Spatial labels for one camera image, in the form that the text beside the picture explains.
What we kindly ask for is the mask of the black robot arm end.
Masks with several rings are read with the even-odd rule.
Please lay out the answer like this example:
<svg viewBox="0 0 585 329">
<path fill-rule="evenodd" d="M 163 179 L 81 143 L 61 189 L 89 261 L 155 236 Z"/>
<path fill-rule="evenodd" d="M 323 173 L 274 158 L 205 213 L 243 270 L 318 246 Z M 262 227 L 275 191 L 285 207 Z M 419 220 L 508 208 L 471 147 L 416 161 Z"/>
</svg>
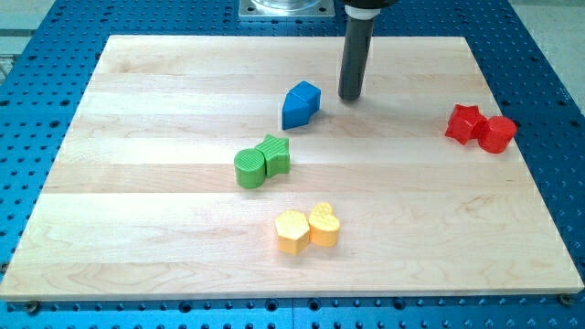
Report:
<svg viewBox="0 0 585 329">
<path fill-rule="evenodd" d="M 345 5 L 360 9 L 382 9 L 397 2 L 398 0 L 344 0 Z"/>
</svg>

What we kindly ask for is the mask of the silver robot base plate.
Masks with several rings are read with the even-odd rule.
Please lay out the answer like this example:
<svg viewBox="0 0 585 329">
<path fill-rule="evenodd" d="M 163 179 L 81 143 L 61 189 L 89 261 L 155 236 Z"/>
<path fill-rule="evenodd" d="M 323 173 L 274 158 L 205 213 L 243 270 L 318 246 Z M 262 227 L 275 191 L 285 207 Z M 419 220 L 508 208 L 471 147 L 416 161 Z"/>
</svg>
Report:
<svg viewBox="0 0 585 329">
<path fill-rule="evenodd" d="M 239 0 L 240 17 L 335 16 L 334 0 Z"/>
</svg>

